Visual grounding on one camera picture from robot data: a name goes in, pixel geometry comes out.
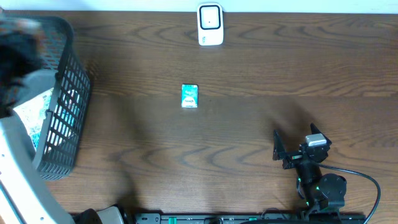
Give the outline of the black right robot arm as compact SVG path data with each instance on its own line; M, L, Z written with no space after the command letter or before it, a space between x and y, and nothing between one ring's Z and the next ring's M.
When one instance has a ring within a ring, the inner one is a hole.
M336 174L322 174L321 162L328 157L332 142L312 123L298 150L287 152L282 138L274 131L273 160L282 161L284 169L295 169L298 192L307 202L303 216L315 213L337 213L345 205L346 179Z

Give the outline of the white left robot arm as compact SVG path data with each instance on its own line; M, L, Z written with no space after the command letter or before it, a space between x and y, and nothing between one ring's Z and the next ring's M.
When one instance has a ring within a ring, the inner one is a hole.
M1 216L11 223L123 223L112 205L71 215L48 180L73 170L91 82L73 28L48 16L1 16Z

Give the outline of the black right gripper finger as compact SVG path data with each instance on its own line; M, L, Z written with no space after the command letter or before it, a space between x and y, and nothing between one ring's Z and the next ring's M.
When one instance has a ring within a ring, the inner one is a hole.
M322 134L322 132L315 126L314 123L310 124L310 130L312 134Z
M274 137L274 150L273 150L272 159L274 161L282 160L285 158L286 151L282 139L279 136L279 133L277 132L276 129L273 132L273 137Z

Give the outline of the cream snack bag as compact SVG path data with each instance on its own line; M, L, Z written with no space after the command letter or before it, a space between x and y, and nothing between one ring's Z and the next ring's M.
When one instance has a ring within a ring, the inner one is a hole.
M46 118L45 112L49 109L52 93L53 88L48 89L14 108L26 128L35 150L39 145L42 125Z

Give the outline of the teal tissue pack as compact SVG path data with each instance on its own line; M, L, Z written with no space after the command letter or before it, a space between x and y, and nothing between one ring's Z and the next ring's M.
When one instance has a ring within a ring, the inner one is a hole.
M182 85L181 107L182 108L198 107L198 85L195 84Z

